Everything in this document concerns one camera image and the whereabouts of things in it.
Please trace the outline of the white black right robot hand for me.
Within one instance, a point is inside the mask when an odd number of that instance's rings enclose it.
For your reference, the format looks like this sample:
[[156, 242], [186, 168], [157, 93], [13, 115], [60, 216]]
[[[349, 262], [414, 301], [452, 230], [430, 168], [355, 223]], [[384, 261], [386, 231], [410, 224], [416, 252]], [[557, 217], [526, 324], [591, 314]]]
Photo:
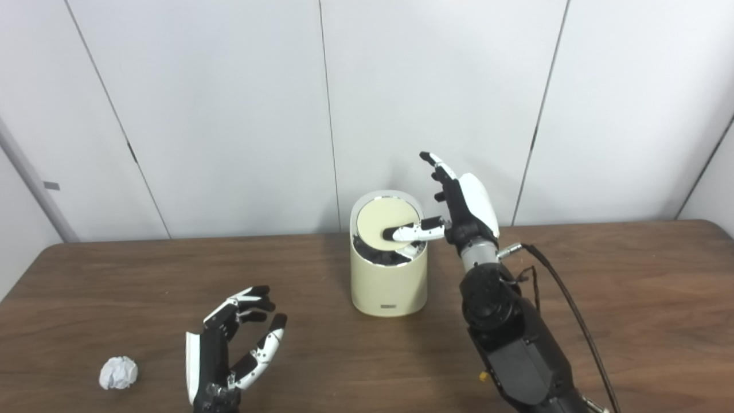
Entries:
[[484, 240], [498, 248], [499, 224], [483, 183], [472, 173], [457, 176], [433, 153], [422, 151], [419, 156], [433, 167], [431, 177], [442, 185], [442, 191], [436, 193], [434, 198], [439, 203], [445, 203], [448, 218], [439, 215], [385, 228], [381, 233], [383, 240], [414, 243], [445, 239], [458, 252]]

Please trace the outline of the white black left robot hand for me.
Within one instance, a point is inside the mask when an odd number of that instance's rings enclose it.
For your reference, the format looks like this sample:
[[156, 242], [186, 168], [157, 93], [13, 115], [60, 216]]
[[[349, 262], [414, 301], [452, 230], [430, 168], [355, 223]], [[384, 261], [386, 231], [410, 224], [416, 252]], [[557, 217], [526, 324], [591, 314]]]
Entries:
[[274, 314], [268, 331], [235, 364], [230, 341], [247, 322], [264, 322], [276, 305], [270, 287], [252, 286], [226, 298], [204, 318], [199, 334], [187, 332], [186, 389], [194, 412], [239, 412], [244, 390], [257, 381], [275, 358], [285, 334], [287, 316]]

